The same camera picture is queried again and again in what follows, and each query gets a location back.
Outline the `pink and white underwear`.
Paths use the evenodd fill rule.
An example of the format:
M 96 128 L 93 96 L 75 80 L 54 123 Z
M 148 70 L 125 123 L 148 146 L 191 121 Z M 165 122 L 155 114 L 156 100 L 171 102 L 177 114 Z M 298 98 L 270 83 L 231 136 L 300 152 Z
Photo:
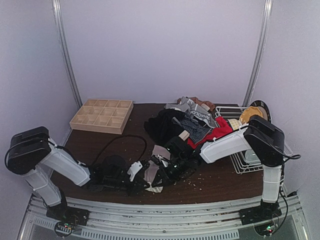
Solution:
M 157 172 L 160 167 L 167 167 L 169 165 L 169 160 L 171 158 L 170 152 L 163 146 L 155 145 L 152 150 L 151 158 L 148 161 L 149 167 L 144 172 L 144 180 L 150 185 L 146 188 L 146 191 L 152 193 L 161 193 L 163 190 L 162 186 L 152 186 Z

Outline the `red underwear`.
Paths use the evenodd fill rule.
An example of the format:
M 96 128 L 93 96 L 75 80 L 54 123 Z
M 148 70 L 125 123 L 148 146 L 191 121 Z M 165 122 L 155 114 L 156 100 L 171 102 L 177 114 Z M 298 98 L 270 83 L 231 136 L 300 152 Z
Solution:
M 208 133 L 200 142 L 194 143 L 190 138 L 187 140 L 187 144 L 190 145 L 193 149 L 196 149 L 198 145 L 203 144 L 207 141 L 211 141 L 214 138 L 218 139 L 223 137 L 227 134 L 233 132 L 233 129 L 229 126 L 227 121 L 222 117 L 216 117 L 215 120 L 217 121 L 219 127 L 214 128 L 210 133 Z

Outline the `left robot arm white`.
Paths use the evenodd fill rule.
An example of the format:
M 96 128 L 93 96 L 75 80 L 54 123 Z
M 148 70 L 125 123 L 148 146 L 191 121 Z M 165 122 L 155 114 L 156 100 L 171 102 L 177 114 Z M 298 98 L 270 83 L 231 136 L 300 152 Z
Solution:
M 22 176 L 48 208 L 66 209 L 67 204 L 63 191 L 53 184 L 43 166 L 90 192 L 111 189 L 132 195 L 150 187 L 143 177 L 143 170 L 149 167 L 147 161 L 138 160 L 128 166 L 121 156 L 111 155 L 102 162 L 94 160 L 87 165 L 56 144 L 44 126 L 14 135 L 4 164 L 10 172 Z

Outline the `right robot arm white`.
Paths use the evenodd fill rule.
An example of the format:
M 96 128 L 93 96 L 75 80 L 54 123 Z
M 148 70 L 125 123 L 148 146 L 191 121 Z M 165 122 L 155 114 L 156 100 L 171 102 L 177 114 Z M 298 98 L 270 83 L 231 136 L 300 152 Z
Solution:
M 156 158 L 159 169 L 152 187 L 163 187 L 177 182 L 182 174 L 195 169 L 200 160 L 212 164 L 240 152 L 254 153 L 263 169 L 261 206 L 273 208 L 278 202 L 284 168 L 284 132 L 258 115 L 237 130 L 221 137 L 206 140 L 191 147 L 175 136 L 164 146 L 170 158 Z

